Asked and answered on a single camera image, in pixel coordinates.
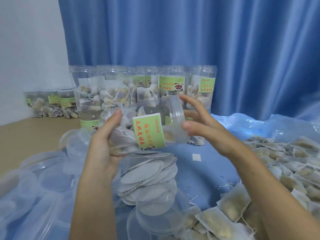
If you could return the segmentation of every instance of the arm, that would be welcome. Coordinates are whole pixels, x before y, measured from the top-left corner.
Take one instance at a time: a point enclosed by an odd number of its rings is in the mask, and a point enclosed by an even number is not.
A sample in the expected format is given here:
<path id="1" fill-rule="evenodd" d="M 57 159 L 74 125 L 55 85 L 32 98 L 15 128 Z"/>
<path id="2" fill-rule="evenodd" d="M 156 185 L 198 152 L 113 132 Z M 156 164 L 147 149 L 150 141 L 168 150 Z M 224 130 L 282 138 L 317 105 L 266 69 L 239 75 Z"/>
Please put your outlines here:
<path id="1" fill-rule="evenodd" d="M 183 129 L 190 136 L 205 137 L 237 169 L 252 201 L 258 207 L 268 236 L 272 240 L 319 239 L 320 224 L 278 181 L 243 142 L 216 121 L 197 100 L 186 95 L 180 99 L 194 106 L 185 111 Z"/>
<path id="2" fill-rule="evenodd" d="M 119 157 L 110 156 L 108 137 L 121 120 L 116 111 L 91 139 L 72 215 L 69 240 L 117 239 L 111 181 Z"/>

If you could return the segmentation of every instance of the blue curtain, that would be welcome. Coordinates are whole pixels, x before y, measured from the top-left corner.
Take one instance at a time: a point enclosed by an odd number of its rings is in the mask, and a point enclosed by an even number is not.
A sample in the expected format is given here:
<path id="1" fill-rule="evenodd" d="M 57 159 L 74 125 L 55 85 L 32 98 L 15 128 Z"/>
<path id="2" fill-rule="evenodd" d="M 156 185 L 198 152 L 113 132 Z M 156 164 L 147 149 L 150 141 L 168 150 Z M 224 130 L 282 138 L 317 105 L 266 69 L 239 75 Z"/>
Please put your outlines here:
<path id="1" fill-rule="evenodd" d="M 59 0 L 70 65 L 217 65 L 211 112 L 320 113 L 320 0 Z"/>

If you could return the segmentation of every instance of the left hand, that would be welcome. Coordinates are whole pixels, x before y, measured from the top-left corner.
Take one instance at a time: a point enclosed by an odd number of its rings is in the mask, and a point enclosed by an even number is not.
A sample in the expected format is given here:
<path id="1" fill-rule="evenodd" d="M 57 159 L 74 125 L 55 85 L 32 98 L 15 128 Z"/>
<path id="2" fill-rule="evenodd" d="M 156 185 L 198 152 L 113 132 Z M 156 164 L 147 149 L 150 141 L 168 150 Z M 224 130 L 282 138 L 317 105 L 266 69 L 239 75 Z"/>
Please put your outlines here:
<path id="1" fill-rule="evenodd" d="M 118 168 L 118 161 L 123 156 L 111 156 L 108 139 L 113 129 L 119 125 L 122 117 L 121 110 L 117 110 L 114 114 L 99 128 L 93 135 L 87 157 L 85 160 L 82 175 L 103 176 L 112 180 Z"/>

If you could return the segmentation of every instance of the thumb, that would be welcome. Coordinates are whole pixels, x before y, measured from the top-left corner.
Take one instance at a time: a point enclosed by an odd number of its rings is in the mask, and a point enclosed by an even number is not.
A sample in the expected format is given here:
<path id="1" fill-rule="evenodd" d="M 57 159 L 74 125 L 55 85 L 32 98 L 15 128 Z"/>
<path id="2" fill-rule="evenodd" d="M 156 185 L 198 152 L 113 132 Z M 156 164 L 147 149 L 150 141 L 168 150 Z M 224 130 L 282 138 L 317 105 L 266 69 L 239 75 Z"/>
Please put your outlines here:
<path id="1" fill-rule="evenodd" d="M 188 132 L 189 136 L 202 136 L 207 140 L 210 140 L 210 137 L 214 135 L 214 130 L 211 127 L 195 121 L 184 121 L 182 128 Z"/>
<path id="2" fill-rule="evenodd" d="M 107 121 L 101 126 L 101 128 L 96 133 L 98 137 L 108 138 L 113 129 L 119 125 L 122 117 L 122 111 L 120 109 L 116 110 L 113 115 L 107 119 Z"/>

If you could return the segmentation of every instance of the right hand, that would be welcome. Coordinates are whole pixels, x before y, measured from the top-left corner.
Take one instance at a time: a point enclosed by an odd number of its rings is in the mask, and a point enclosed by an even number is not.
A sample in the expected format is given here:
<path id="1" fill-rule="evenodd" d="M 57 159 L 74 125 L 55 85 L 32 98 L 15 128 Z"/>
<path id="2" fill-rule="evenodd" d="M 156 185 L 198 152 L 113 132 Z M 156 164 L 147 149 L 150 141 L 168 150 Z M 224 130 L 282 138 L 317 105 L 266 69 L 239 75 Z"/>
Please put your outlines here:
<path id="1" fill-rule="evenodd" d="M 239 147 L 246 147 L 244 143 L 216 121 L 200 101 L 187 95 L 180 95 L 180 99 L 191 104 L 196 110 L 184 111 L 185 117 L 193 119 L 193 121 L 184 121 L 182 123 L 182 128 L 188 132 L 189 136 L 204 137 L 218 153 L 225 157 L 236 153 Z"/>

